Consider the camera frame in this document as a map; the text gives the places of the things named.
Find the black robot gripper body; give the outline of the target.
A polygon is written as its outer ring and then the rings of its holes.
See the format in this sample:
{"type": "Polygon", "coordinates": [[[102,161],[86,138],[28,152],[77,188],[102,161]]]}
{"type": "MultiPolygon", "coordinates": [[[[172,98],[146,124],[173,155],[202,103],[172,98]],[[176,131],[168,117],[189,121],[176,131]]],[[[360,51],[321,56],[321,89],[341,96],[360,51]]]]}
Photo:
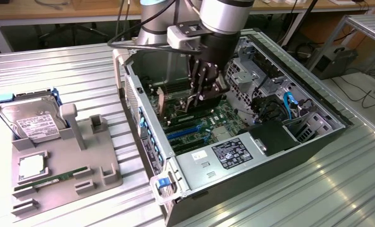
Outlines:
{"type": "Polygon", "coordinates": [[[189,58],[189,67],[198,60],[217,65],[218,69],[224,69],[228,61],[232,58],[240,38],[240,32],[225,35],[212,33],[200,37],[198,49],[201,53],[189,58]]]}

